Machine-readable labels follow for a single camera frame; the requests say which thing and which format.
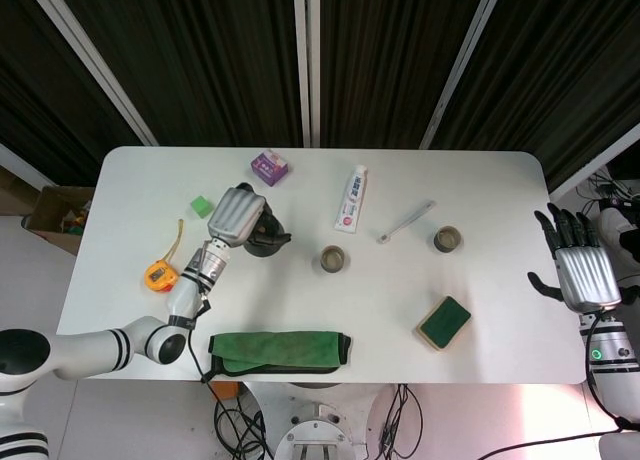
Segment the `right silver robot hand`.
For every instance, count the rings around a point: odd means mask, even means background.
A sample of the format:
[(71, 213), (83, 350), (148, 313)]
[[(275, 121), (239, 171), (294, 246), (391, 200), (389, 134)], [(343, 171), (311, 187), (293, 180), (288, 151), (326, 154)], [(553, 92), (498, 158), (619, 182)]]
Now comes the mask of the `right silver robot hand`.
[(578, 212), (570, 213), (556, 205), (547, 205), (550, 216), (536, 210), (554, 261), (557, 287), (545, 284), (534, 272), (527, 278), (541, 295), (564, 303), (578, 314), (610, 310), (622, 302), (609, 256), (601, 247), (591, 220)]

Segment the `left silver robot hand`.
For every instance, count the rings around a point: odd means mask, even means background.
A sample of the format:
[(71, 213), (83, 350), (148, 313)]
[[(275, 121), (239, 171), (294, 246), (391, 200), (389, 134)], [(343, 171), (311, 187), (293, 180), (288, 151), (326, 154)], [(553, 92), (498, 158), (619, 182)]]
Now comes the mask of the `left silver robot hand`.
[(209, 235), (230, 248), (240, 247), (266, 213), (271, 213), (266, 198), (257, 194), (250, 184), (240, 183), (227, 189), (218, 202), (207, 223)]

